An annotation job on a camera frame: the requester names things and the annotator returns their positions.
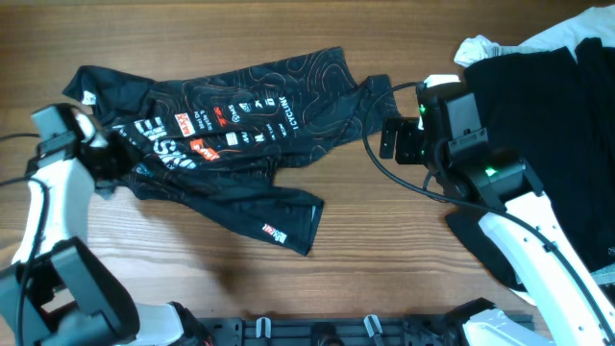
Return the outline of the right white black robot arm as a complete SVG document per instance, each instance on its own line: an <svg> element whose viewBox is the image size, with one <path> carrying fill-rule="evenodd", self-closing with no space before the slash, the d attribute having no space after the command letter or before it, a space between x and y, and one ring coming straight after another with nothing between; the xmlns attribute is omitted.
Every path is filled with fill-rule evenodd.
<svg viewBox="0 0 615 346"><path fill-rule="evenodd" d="M416 82L422 134L418 158L443 191L421 194L481 210L481 231L504 255L558 345L611 345L614 308L559 227L529 163L492 150L473 93L454 75Z"/></svg>

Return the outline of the black orange printed cycling jersey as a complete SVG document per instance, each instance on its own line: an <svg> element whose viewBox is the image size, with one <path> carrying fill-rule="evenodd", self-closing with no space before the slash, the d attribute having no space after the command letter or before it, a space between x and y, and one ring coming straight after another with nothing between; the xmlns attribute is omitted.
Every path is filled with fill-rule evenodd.
<svg viewBox="0 0 615 346"><path fill-rule="evenodd" d="M137 155L118 179L142 200L182 204L222 227L306 255L324 203L277 186L398 115L391 82L357 82L338 47L190 80L81 66L64 94Z"/></svg>

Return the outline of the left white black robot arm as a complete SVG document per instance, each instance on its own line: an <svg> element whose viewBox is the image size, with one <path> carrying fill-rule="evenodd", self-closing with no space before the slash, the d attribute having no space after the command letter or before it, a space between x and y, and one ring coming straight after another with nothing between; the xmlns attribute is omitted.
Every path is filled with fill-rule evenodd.
<svg viewBox="0 0 615 346"><path fill-rule="evenodd" d="M136 303L86 246L98 181L130 157L79 109L58 104L32 115L40 139L22 182L31 193L23 239L1 272L1 317L18 345L212 345L188 309Z"/></svg>

